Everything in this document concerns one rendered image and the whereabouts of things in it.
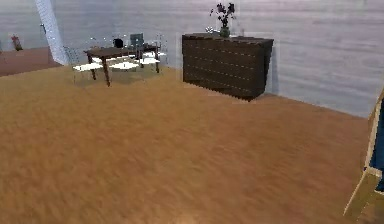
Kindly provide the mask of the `dark brown chest of drawers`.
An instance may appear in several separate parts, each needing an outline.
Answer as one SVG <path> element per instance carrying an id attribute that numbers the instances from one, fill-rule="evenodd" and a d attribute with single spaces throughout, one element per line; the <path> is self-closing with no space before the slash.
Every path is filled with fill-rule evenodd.
<path id="1" fill-rule="evenodd" d="M 184 34 L 183 81 L 251 101 L 266 90 L 273 43 L 266 38 Z"/>

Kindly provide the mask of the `white seat clear chair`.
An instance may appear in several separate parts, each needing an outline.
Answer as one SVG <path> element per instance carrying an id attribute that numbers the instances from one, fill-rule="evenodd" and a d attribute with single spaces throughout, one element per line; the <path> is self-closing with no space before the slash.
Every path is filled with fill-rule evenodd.
<path id="1" fill-rule="evenodd" d="M 93 60 L 88 63 L 81 63 L 78 54 L 73 48 L 64 47 L 64 51 L 66 53 L 69 66 L 72 68 L 73 71 L 80 73 L 89 72 L 90 77 L 93 80 L 96 79 L 96 70 L 102 68 L 102 65 L 100 63 L 96 63 Z"/>
<path id="2" fill-rule="evenodd" d="M 130 57 L 116 57 L 108 62 L 108 66 L 111 70 L 130 70 L 139 67 L 139 64 Z"/>
<path id="3" fill-rule="evenodd" d="M 142 65 L 156 64 L 159 63 L 159 60 L 155 58 L 154 54 L 144 54 L 143 58 L 139 60 L 139 63 Z"/>
<path id="4" fill-rule="evenodd" d="M 168 63 L 168 43 L 162 33 L 157 33 L 154 39 L 145 41 L 144 58 L 158 58 L 162 63 Z"/>

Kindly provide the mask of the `grey-green box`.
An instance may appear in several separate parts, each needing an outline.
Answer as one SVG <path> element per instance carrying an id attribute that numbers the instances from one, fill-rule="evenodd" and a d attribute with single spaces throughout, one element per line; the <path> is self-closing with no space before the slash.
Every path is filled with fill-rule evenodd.
<path id="1" fill-rule="evenodd" d="M 144 45 L 144 35 L 142 33 L 131 34 L 130 44 L 136 47 L 142 47 Z"/>

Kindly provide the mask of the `dark plant in green vase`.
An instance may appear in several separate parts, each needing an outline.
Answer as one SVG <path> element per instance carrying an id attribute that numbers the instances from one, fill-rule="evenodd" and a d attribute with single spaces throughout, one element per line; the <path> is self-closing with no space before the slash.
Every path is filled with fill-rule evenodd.
<path id="1" fill-rule="evenodd" d="M 230 36 L 229 20 L 235 19 L 235 4 L 229 3 L 225 6 L 223 3 L 218 3 L 215 8 L 210 10 L 210 15 L 215 13 L 217 19 L 221 22 L 220 36 L 228 38 Z"/>

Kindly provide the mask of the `dark brown dining table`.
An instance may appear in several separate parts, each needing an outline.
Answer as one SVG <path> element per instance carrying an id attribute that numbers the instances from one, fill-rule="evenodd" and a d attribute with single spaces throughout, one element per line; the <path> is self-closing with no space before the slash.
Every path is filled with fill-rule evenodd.
<path id="1" fill-rule="evenodd" d="M 99 58 L 101 60 L 101 65 L 104 71 L 105 80 L 107 86 L 110 86 L 110 75 L 108 71 L 107 60 L 111 58 L 134 55 L 135 59 L 142 59 L 145 51 L 145 44 L 142 47 L 107 47 L 107 48 L 93 48 L 86 50 L 85 54 L 87 55 L 88 62 L 92 60 L 93 57 Z"/>

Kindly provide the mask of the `pale wood framed blue bed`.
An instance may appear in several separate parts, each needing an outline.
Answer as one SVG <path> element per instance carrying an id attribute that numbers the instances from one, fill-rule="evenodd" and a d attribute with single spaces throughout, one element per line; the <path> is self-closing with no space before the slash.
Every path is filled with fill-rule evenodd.
<path id="1" fill-rule="evenodd" d="M 369 116 L 370 128 L 361 179 L 354 189 L 343 216 L 356 221 L 366 205 L 384 203 L 384 88 Z"/>

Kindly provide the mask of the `red flower plant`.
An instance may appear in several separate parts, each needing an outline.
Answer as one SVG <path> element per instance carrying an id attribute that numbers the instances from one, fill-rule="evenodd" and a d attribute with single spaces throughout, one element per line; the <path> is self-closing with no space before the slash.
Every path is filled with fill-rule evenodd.
<path id="1" fill-rule="evenodd" d="M 20 42 L 18 36 L 13 35 L 13 36 L 11 37 L 11 40 L 12 40 L 13 46 L 14 46 L 14 48 L 15 48 L 16 51 L 20 51 L 20 50 L 22 50 L 21 42 Z"/>

